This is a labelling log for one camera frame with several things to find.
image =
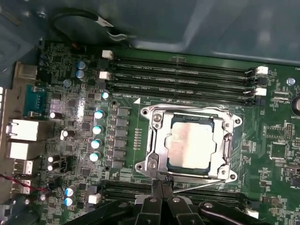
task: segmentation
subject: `chip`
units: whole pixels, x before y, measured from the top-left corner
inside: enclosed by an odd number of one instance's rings
[[[79,190],[85,190],[86,189],[86,184],[79,184],[79,186],[78,186],[78,189]]]
[[[84,203],[83,202],[77,202],[77,208],[82,210],[84,208]]]
[[[114,142],[114,146],[116,148],[125,148],[126,147],[126,140],[116,139]]]
[[[76,106],[76,101],[75,101],[75,100],[69,100],[69,101],[67,102],[67,105],[68,105],[69,107],[74,108],[74,107]]]
[[[67,145],[66,146],[66,151],[72,151],[73,146],[72,145]]]
[[[87,123],[87,122],[82,123],[82,129],[83,130],[90,130],[90,123]]]
[[[128,115],[129,115],[129,109],[127,108],[118,109],[118,116],[128,116]]]
[[[90,175],[90,169],[81,168],[81,174],[82,174],[82,176],[89,176]]]
[[[58,100],[60,100],[61,94],[60,94],[60,93],[53,93],[53,94],[52,94],[52,98],[53,98],[53,99],[58,99]]]
[[[125,119],[117,119],[117,126],[118,127],[127,127],[128,120]]]
[[[116,137],[126,137],[126,136],[127,136],[127,130],[124,129],[116,130]]]

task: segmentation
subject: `ram slot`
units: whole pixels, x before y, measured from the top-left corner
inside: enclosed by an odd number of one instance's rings
[[[136,84],[141,85],[141,79],[135,78],[127,78],[127,77],[117,77],[115,76],[116,83],[122,84]],[[179,90],[189,89],[193,91],[198,91],[201,93],[212,93],[212,94],[226,94],[231,96],[252,96],[254,93],[253,89],[234,89],[235,87],[228,88],[221,85],[213,86],[213,85],[203,85],[203,84],[192,84],[192,83],[180,83],[180,82],[168,82],[164,81],[156,81],[154,79],[146,80],[147,85],[161,87],[161,88],[174,88]]]
[[[145,90],[142,87],[124,87],[123,84],[109,84],[107,89],[114,93],[124,93],[124,94],[134,94],[141,96],[151,96],[151,97],[161,97],[161,98],[170,98],[175,100],[192,100],[192,101],[202,101],[202,102],[214,102],[218,104],[232,104],[232,105],[244,105],[250,106],[255,104],[254,98],[228,98],[227,96],[212,96],[212,95],[202,95],[191,93],[178,93],[178,92],[168,92],[167,90]]]
[[[241,77],[249,77],[253,74],[246,74],[245,70],[236,69],[236,68],[224,68],[224,67],[216,67],[216,66],[203,66],[197,64],[189,64],[189,63],[180,63],[180,62],[171,62],[171,61],[161,61],[161,60],[146,60],[146,59],[134,59],[134,58],[117,58],[114,63],[124,63],[124,64],[137,64],[144,66],[170,66],[177,67],[184,70],[197,70],[202,71],[203,73],[218,73],[222,75],[234,75]]]

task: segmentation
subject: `black ram slot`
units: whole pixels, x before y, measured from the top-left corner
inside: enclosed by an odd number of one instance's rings
[[[224,96],[213,97],[213,96],[201,96],[195,94],[181,94],[181,93],[170,93],[166,91],[159,90],[142,90],[134,89],[128,87],[116,87],[114,85],[107,85],[107,88],[111,92],[115,93],[125,93],[125,94],[135,94],[135,95],[145,95],[152,97],[161,97],[161,98],[171,98],[171,99],[182,99],[182,100],[192,100],[192,101],[203,101],[203,102],[215,102],[219,104],[232,104],[232,105],[244,105],[250,106],[255,104],[253,98],[247,99],[237,99],[237,98],[226,98]]]
[[[115,77],[116,83],[122,83],[122,84],[136,84],[141,85],[140,79],[134,79],[134,78],[125,78],[125,77]],[[199,84],[190,84],[190,83],[178,83],[178,82],[166,82],[166,81],[155,81],[155,80],[147,80],[147,85],[155,86],[155,87],[161,87],[161,88],[170,88],[170,89],[179,89],[179,90],[193,90],[201,93],[212,93],[212,94],[226,94],[231,96],[253,96],[253,90],[235,90],[234,88],[230,89],[227,87],[222,86],[215,86],[215,87],[207,87],[205,85],[199,85]]]
[[[215,67],[215,66],[204,66],[204,65],[197,65],[197,64],[189,64],[189,63],[179,63],[179,62],[171,62],[171,61],[161,61],[161,60],[146,60],[146,59],[135,59],[135,58],[118,58],[115,62],[117,63],[131,63],[131,64],[144,64],[147,66],[177,66],[182,69],[195,69],[195,70],[203,70],[207,72],[217,72],[223,73],[227,75],[236,75],[236,76],[243,76],[247,77],[248,75],[245,73],[245,70],[242,69],[235,69],[235,68],[224,68],[224,67]]]
[[[142,70],[142,69],[126,69],[126,70],[112,70],[113,74],[125,74],[125,75],[136,75],[136,76],[156,76],[160,78],[170,78],[170,79],[181,79],[181,80],[191,80],[196,82],[203,82],[203,83],[215,83],[220,85],[227,85],[227,86],[240,86],[240,87],[248,87],[253,86],[255,80],[245,81],[239,79],[232,79],[228,77],[210,77],[210,76],[201,76],[195,74],[180,74],[180,73],[173,73],[167,71],[150,71],[150,70]]]
[[[199,79],[202,81],[213,81],[213,82],[220,82],[220,83],[228,83],[228,84],[239,84],[246,86],[252,83],[253,79],[247,80],[245,78],[235,78],[235,77],[228,77],[225,75],[218,75],[214,73],[210,74],[203,74],[198,71],[194,71],[193,73],[188,73],[186,70],[178,71],[178,70],[163,70],[163,69],[151,69],[153,67],[144,67],[144,68],[136,68],[136,67],[118,67],[115,70],[112,70],[113,73],[142,73],[142,74],[160,74],[164,75],[181,75],[185,77],[184,79]]]

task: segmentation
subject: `integrated circuit chip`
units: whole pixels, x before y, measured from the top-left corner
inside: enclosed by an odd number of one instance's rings
[[[81,175],[82,176],[89,176],[90,175],[90,169],[89,168],[81,168]]]
[[[123,139],[116,139],[114,141],[114,146],[116,148],[125,148],[126,147],[126,140]]]
[[[127,130],[125,130],[125,129],[116,129],[115,135],[116,135],[116,137],[126,137],[127,136]]]
[[[81,128],[83,130],[90,130],[90,123],[87,123],[87,122],[82,123]]]
[[[127,127],[128,126],[128,120],[126,119],[117,119],[117,127]]]
[[[76,101],[75,100],[69,100],[67,102],[68,107],[74,108],[76,106]]]
[[[129,109],[127,108],[118,108],[118,116],[128,116]]]
[[[66,146],[66,151],[72,151],[73,146],[72,145],[67,145]]]

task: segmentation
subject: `screw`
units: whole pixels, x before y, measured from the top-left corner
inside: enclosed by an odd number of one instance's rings
[[[207,203],[204,204],[204,206],[205,206],[206,208],[212,208],[214,205],[211,204],[211,203],[209,203],[209,202],[207,202]]]
[[[175,203],[180,202],[180,199],[179,199],[179,198],[173,198],[172,200],[173,200],[173,202],[175,202]]]
[[[156,167],[155,163],[149,163],[150,168],[154,169]]]
[[[47,14],[44,11],[37,11],[37,15],[43,19],[47,17]]]
[[[161,119],[162,119],[162,116],[161,116],[160,114],[154,114],[153,120],[154,120],[155,122],[160,122]]]
[[[124,207],[126,207],[127,206],[127,204],[124,202],[124,203],[121,203],[120,205],[119,205],[119,208],[124,208]]]
[[[296,80],[294,78],[287,78],[286,83],[289,86],[293,86],[296,83]]]

